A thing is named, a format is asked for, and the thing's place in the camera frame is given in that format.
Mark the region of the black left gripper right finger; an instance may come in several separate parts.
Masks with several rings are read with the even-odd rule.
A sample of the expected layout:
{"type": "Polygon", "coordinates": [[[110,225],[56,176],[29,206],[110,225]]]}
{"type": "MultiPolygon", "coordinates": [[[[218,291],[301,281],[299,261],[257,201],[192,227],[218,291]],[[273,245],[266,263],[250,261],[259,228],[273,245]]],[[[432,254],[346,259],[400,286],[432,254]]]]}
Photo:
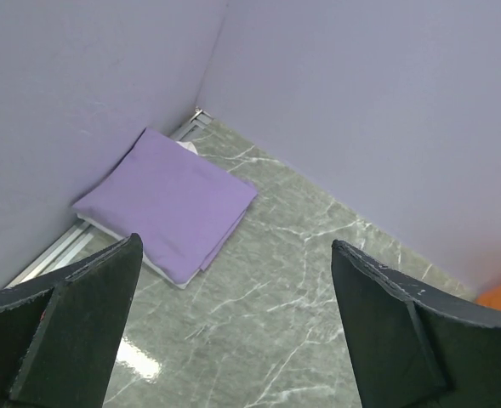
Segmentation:
{"type": "Polygon", "coordinates": [[[501,311],[332,244],[333,286],[364,407],[501,407],[501,311]]]}

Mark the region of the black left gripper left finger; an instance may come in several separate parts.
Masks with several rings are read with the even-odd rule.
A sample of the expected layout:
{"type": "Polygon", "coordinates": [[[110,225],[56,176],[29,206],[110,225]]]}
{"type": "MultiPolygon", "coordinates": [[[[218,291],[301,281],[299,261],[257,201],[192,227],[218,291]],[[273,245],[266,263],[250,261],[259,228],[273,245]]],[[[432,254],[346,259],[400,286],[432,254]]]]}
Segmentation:
{"type": "Polygon", "coordinates": [[[0,290],[0,407],[101,407],[139,280],[132,234],[0,290]]]}

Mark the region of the folded purple t shirt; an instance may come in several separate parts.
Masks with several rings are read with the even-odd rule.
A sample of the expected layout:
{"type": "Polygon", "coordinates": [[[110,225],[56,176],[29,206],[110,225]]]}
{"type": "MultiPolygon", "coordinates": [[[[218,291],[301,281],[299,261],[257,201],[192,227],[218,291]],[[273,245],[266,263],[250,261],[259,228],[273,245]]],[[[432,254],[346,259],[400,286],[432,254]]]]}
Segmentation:
{"type": "Polygon", "coordinates": [[[117,239],[139,234],[144,263],[184,288],[212,263],[257,194],[252,184],[147,128],[72,208],[117,239]]]}

